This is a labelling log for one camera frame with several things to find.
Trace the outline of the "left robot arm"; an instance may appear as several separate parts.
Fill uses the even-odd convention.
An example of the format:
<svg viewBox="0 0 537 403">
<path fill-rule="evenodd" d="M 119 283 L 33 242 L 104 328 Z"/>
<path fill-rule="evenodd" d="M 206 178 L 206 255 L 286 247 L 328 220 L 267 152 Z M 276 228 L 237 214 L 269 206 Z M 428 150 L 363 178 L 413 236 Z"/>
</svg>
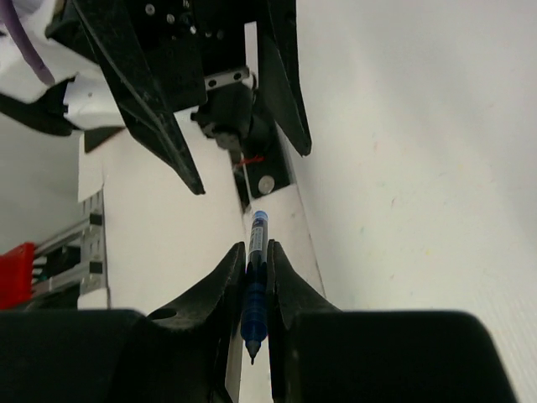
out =
<svg viewBox="0 0 537 403">
<path fill-rule="evenodd" d="M 175 118 L 285 178 L 283 132 L 311 136 L 293 1 L 4 1 L 1 112 L 41 133 L 80 130 L 88 149 L 126 129 L 196 195 L 204 187 Z"/>
</svg>

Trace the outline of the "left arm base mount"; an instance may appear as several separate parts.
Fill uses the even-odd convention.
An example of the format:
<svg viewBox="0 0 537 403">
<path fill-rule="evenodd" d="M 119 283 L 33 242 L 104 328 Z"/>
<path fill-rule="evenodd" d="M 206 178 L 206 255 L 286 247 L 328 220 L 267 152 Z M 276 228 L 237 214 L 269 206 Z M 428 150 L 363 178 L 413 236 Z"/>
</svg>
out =
<svg viewBox="0 0 537 403">
<path fill-rule="evenodd" d="M 265 132 L 254 134 L 261 137 L 240 140 L 236 134 L 229 136 L 228 152 L 242 212 L 253 201 L 291 184 L 278 129 L 270 126 Z"/>
</svg>

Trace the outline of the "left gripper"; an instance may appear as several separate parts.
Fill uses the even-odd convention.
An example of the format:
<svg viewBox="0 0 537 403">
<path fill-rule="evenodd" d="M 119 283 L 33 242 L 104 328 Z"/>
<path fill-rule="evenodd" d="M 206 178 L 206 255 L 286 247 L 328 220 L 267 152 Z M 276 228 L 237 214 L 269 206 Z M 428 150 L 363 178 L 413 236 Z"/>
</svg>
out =
<svg viewBox="0 0 537 403">
<path fill-rule="evenodd" d="M 210 139 L 246 139 L 253 90 L 247 1 L 75 1 L 91 50 L 131 136 L 195 195 L 205 189 L 174 113 Z M 300 88 L 295 1 L 257 1 L 259 86 L 296 152 L 311 152 Z"/>
</svg>

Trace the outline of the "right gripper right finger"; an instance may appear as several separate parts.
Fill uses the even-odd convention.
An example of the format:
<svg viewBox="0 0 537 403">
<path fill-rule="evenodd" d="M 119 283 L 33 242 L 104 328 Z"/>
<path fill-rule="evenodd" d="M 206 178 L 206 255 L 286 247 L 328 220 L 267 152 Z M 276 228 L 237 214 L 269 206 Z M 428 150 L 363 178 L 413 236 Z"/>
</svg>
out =
<svg viewBox="0 0 537 403">
<path fill-rule="evenodd" d="M 487 329 L 463 311 L 343 311 L 268 245 L 276 402 L 514 402 Z"/>
</svg>

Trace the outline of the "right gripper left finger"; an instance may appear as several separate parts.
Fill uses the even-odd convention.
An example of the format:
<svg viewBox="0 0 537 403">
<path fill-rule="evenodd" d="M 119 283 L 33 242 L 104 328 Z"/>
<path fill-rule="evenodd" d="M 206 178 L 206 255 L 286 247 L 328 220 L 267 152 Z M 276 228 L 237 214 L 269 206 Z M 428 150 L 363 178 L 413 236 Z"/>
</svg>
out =
<svg viewBox="0 0 537 403">
<path fill-rule="evenodd" d="M 237 401 L 244 263 L 245 246 L 236 243 L 209 275 L 148 315 L 4 312 L 2 401 Z"/>
</svg>

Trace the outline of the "blue pen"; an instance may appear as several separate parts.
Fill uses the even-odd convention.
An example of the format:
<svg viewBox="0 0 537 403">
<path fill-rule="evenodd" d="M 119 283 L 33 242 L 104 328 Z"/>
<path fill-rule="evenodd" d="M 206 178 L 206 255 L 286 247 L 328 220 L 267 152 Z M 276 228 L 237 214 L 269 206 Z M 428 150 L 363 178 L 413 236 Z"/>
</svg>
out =
<svg viewBox="0 0 537 403">
<path fill-rule="evenodd" d="M 256 211 L 253 215 L 245 270 L 245 289 L 241 315 L 241 336 L 251 364 L 268 336 L 267 324 L 267 262 L 268 215 Z"/>
</svg>

